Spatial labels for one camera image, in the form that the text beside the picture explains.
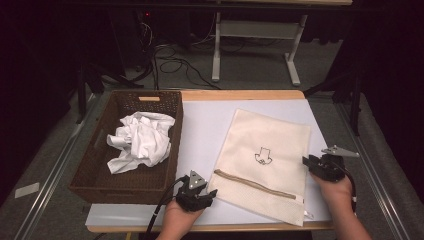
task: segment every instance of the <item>person's left hand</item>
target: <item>person's left hand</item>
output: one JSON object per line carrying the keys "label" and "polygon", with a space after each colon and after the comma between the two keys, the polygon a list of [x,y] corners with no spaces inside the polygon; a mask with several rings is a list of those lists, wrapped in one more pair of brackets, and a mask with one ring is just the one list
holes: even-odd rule
{"label": "person's left hand", "polygon": [[157,240],[179,240],[186,235],[203,210],[187,212],[172,200],[166,205],[162,230]]}

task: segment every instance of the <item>white cloth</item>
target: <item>white cloth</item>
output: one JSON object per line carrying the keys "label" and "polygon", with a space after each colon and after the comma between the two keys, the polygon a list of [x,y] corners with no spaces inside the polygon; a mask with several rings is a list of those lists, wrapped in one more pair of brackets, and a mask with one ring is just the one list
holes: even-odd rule
{"label": "white cloth", "polygon": [[108,135],[108,145],[121,150],[119,157],[107,164],[112,174],[136,169],[139,164],[153,167],[169,156],[168,130],[175,119],[166,114],[136,112],[122,118],[123,127],[115,136]]}
{"label": "white cloth", "polygon": [[307,169],[302,157],[308,155],[310,132],[310,126],[237,109],[208,192],[218,189],[219,199],[303,226]]}

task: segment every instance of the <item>cream canvas bag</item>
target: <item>cream canvas bag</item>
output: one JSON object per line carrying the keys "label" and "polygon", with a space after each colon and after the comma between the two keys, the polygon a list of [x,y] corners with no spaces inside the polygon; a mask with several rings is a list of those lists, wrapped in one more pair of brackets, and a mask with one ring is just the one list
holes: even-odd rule
{"label": "cream canvas bag", "polygon": [[237,109],[208,192],[249,211],[303,226],[310,126]]}

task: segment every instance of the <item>brown wicker basket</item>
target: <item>brown wicker basket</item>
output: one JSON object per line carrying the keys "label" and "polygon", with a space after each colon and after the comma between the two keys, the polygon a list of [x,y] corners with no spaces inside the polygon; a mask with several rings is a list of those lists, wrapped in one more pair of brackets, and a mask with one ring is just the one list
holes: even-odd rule
{"label": "brown wicker basket", "polygon": [[[122,126],[121,118],[137,111],[163,113],[175,118],[169,130],[169,157],[154,167],[140,164],[135,170],[111,174],[107,162],[118,157],[120,151],[107,144],[107,135],[114,135],[116,128]],[[158,204],[176,179],[182,121],[180,92],[112,91],[69,189],[89,203]]]}

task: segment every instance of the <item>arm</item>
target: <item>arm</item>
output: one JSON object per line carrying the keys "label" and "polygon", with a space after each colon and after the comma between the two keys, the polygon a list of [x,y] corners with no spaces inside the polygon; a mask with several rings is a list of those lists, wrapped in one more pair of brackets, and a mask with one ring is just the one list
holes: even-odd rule
{"label": "arm", "polygon": [[156,240],[181,239],[190,231],[193,223],[203,213],[203,210],[186,212],[175,200],[172,200],[166,205],[162,230]]}
{"label": "arm", "polygon": [[337,239],[371,239],[367,230],[352,211],[352,185],[347,177],[337,183],[324,181],[311,174],[320,185],[321,193],[333,217]]}

